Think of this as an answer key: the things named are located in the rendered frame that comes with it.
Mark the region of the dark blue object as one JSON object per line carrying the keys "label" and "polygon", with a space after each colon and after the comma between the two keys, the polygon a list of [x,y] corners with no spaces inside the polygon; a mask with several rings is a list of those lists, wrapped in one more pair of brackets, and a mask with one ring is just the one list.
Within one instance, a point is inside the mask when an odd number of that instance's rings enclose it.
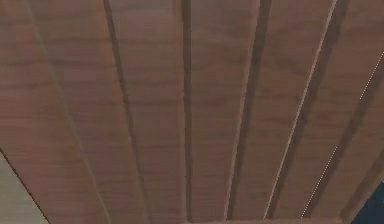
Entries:
{"label": "dark blue object", "polygon": [[381,182],[351,224],[384,224],[384,182]]}

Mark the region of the brown wooden slatted furniture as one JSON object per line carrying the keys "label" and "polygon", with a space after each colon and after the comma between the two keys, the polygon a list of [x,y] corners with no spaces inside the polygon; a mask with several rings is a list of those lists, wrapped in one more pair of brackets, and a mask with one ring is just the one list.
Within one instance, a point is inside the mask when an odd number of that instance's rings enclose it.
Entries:
{"label": "brown wooden slatted furniture", "polygon": [[366,224],[384,0],[0,0],[0,224]]}

